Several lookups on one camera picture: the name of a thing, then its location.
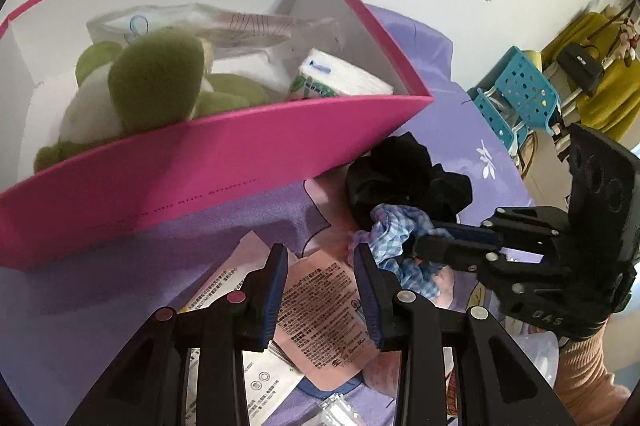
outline purple tablecloth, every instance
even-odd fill
[[[434,161],[471,178],[474,202],[461,221],[477,225],[497,206],[531,204],[506,150],[449,80],[452,43],[413,20],[373,10],[435,96],[398,132],[411,131]],[[0,268],[0,373],[35,426],[62,426],[146,318],[162,305],[180,308],[248,231],[298,252],[325,227],[296,183],[28,273]],[[474,283],[472,275],[456,273],[453,307],[466,305]],[[313,401],[294,391],[267,426],[290,423]],[[348,401],[367,426],[385,426],[394,411],[391,399],[364,385]]]

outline yellow garment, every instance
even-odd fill
[[[587,13],[562,31],[542,51],[542,62],[549,63],[571,42],[582,44],[593,31],[606,23],[599,13]],[[591,44],[598,48],[599,60],[605,57],[611,43],[618,35],[618,26],[612,24],[596,35]],[[605,71],[593,98],[580,94],[576,99],[578,114],[583,125],[606,133],[619,141],[640,112],[640,63],[634,60],[626,67],[622,60],[614,61]]]

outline open box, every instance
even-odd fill
[[[332,17],[340,58],[393,85],[393,96],[324,98],[245,109],[96,148],[0,195],[0,265],[29,269],[186,213],[315,177],[353,161],[425,108],[426,86],[360,0],[28,0],[0,26],[2,167],[27,177],[76,85],[87,20],[138,4]],[[15,143],[21,138],[18,146]]]

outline plaid fabric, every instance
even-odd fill
[[[402,244],[411,234],[417,237],[450,237],[449,232],[435,228],[425,212],[411,206],[379,204],[371,211],[371,218],[375,222],[371,232],[356,231],[351,251],[358,244],[369,244],[378,267],[394,273],[403,289],[411,289],[428,299],[440,296],[440,290],[431,278],[440,272],[442,265],[433,262],[418,265],[411,259],[405,259],[399,264],[396,257],[402,255]]]

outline stuffed animal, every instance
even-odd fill
[[[38,151],[34,171],[129,135],[269,103],[249,78],[208,74],[212,59],[206,40],[177,29],[151,32],[124,49],[93,44],[76,64],[78,92],[58,142]]]

